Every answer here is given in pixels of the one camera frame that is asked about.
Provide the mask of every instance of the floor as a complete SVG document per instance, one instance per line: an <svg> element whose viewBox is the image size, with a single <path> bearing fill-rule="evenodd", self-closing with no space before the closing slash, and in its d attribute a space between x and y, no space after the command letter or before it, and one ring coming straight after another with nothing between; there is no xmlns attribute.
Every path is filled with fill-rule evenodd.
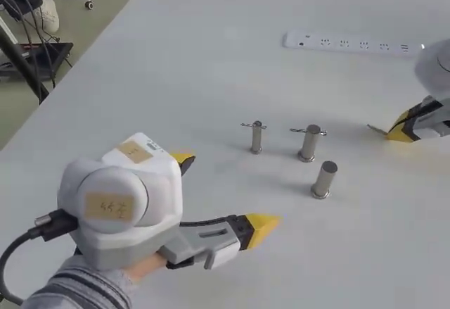
<svg viewBox="0 0 450 309"><path fill-rule="evenodd" d="M92 1L95 3L95 9L89 11L85 9L83 2L56 0L60 16L60 29L55 33L55 36L60 37L62 42L73 42L75 44L69 58L72 64L77 62L128 2L128 0ZM12 20L5 12L2 12L1 16L19 39L19 42L26 42L22 26ZM83 28L76 28L80 22L82 22ZM69 69L70 67L64 63L57 73L57 81ZM0 149L4 147L37 107L37 98L24 82L0 81Z"/></svg>

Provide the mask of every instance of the metal pin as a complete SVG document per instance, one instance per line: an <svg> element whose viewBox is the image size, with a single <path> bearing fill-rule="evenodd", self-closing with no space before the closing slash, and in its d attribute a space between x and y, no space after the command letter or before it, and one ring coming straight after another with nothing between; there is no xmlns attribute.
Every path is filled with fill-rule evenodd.
<svg viewBox="0 0 450 309"><path fill-rule="evenodd" d="M252 124L240 124L241 126L251 127L252 132L252 147L250 148L250 152L253 154L260 154L262 151L261 146L261 138L262 138L262 130L265 130L267 126L264 126L262 122L255 121Z"/></svg>
<svg viewBox="0 0 450 309"><path fill-rule="evenodd" d="M311 187L311 193L314 198L324 199L330 195L331 182L337 171L338 165L333 161L325 161L322 164L316 183Z"/></svg>
<svg viewBox="0 0 450 309"><path fill-rule="evenodd" d="M302 149L299 150L297 157L304 163L310 163L314 160L314 152L316 150L317 140L319 136L326 136L327 131L321 130L317 125L310 125L305 130L299 128L291 128L291 132L306 133L303 140Z"/></svg>
<svg viewBox="0 0 450 309"><path fill-rule="evenodd" d="M367 127L370 128L371 130L381 134L381 135L387 135L386 131L384 131L384 130L378 128L378 127L375 127L375 126L372 126L372 125L369 125L369 124L367 124Z"/></svg>

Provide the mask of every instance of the black cable bundle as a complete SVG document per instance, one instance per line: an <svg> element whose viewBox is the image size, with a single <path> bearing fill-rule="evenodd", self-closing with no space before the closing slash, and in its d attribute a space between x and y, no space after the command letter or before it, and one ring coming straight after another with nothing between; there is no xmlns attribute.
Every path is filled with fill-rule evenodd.
<svg viewBox="0 0 450 309"><path fill-rule="evenodd" d="M20 0L20 3L18 3L18 0L2 0L2 3L4 4L6 10L13 16L13 18L15 18L16 20L19 20L22 23L22 25L23 25L25 34L27 35L27 39L28 39L28 44L29 44L29 48L30 48L30 54L31 54L31 57L32 57L32 60L33 60L34 73L36 75L36 78L39 80L39 69L38 69L39 66L38 66L38 63L37 63L36 51L34 49L34 45L32 43L32 39L31 39L30 33L29 33L25 23L27 23L28 25L30 25L31 27L33 27L36 30L37 36L39 37L39 39L41 41L41 45L42 45L42 47L43 47L43 49L45 51L45 54L46 54L46 58L47 58L47 61L48 61L48 64L49 64L49 70L50 70L50 78L51 78L51 81L52 81L52 84L53 84L53 88L55 88L56 87L56 78L55 78L55 73L53 71L53 66L52 66L53 62L51 60L51 56L50 56L50 52L49 52L48 46L50 46L54 51L59 52L59 50L54 45L52 45L50 40L52 39L52 40L56 41L57 43L59 43L60 40L59 40L59 38L54 37L52 34L49 34L47 31L45 31L45 29L44 29L44 17L43 17L43 14L42 14L41 3L39 3L40 4L39 5L39 10L40 10L40 13L41 13L41 28L40 28L40 30L43 33L45 33L45 34L47 34L49 36L48 39L44 39L42 37L42 35L41 35L41 31L39 30L39 26L38 26L38 22L37 22L37 19L36 19L36 15L34 13L34 8L33 8L32 3L30 2L30 0ZM23 10L20 8L21 4L25 4L27 9L30 11L30 15L32 16L33 23L29 22L24 17ZM67 57L64 57L64 60L70 67L72 67L72 64L69 62ZM38 92L39 92L38 93L39 103L41 103L42 100L43 100L42 96L41 96L41 90L38 89Z"/></svg>

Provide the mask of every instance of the label sticker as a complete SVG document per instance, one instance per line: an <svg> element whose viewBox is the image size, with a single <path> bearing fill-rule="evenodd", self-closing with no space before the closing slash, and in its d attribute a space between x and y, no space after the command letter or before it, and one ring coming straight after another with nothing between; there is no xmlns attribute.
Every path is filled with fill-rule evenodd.
<svg viewBox="0 0 450 309"><path fill-rule="evenodd" d="M151 153L143 149L137 142L130 140L120 144L117 149L121 151L128 159L134 163L142 163L145 160L152 158Z"/></svg>
<svg viewBox="0 0 450 309"><path fill-rule="evenodd" d="M86 219L131 221L134 198L131 195L87 193L84 216Z"/></svg>

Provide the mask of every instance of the metal cylinder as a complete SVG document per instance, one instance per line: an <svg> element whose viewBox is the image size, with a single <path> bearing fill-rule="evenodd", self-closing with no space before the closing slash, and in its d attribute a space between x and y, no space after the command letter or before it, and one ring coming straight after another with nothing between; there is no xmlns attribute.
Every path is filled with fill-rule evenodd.
<svg viewBox="0 0 450 309"><path fill-rule="evenodd" d="M338 171L338 165L333 161L325 161L317 177L316 183L311 187L314 198L323 199L330 195L330 186Z"/></svg>
<svg viewBox="0 0 450 309"><path fill-rule="evenodd" d="M316 150L317 140L321 136L321 128L317 125L310 125L307 127L307 132L304 135L302 149L298 152L298 158L304 163L310 163L314 160L314 152Z"/></svg>
<svg viewBox="0 0 450 309"><path fill-rule="evenodd" d="M262 151L261 137L262 137L262 122L255 121L252 125L252 148L250 149L253 154L260 154Z"/></svg>
<svg viewBox="0 0 450 309"><path fill-rule="evenodd" d="M50 215L43 215L43 216L39 216L35 221L34 221L34 225L36 226L36 227L39 227L39 226L43 226L43 225L46 225L47 223L50 223L51 222L51 217L50 217Z"/></svg>

